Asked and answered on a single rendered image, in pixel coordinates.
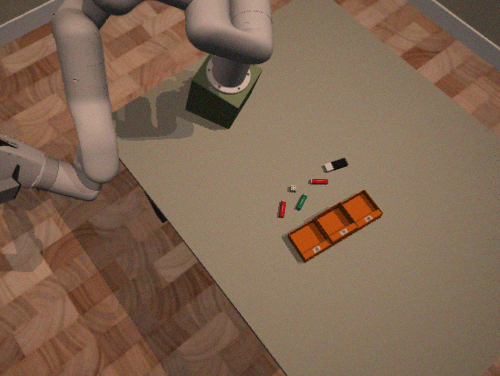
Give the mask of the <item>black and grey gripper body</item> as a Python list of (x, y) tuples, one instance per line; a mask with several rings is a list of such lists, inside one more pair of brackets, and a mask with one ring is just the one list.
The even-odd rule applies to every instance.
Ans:
[[(45, 167), (44, 152), (20, 140), (0, 134), (0, 139), (14, 146), (0, 146), (0, 181), (12, 178), (16, 165), (20, 165), (20, 188), (35, 188)], [(16, 149), (16, 148), (17, 149)]]

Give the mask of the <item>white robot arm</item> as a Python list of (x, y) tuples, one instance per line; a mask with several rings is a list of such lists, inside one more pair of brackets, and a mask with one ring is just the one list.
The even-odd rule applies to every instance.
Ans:
[[(51, 31), (79, 144), (73, 163), (45, 156), (35, 191), (89, 202), (97, 198), (103, 183), (118, 174), (118, 145), (99, 30), (110, 15), (125, 15), (143, 1), (64, 0), (55, 12)], [(200, 51), (213, 55), (206, 76), (221, 93), (242, 92), (250, 82), (250, 65), (272, 56), (270, 0), (155, 1), (185, 11), (187, 38)]]

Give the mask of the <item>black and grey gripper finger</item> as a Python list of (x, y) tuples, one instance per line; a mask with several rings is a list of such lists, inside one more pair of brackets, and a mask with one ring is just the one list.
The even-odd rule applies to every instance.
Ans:
[(13, 147), (13, 148), (14, 148), (14, 146), (12, 146), (12, 145), (8, 144), (7, 142), (5, 142), (5, 141), (3, 141), (3, 140), (1, 140), (1, 139), (0, 139), (0, 146), (10, 146), (10, 147)]

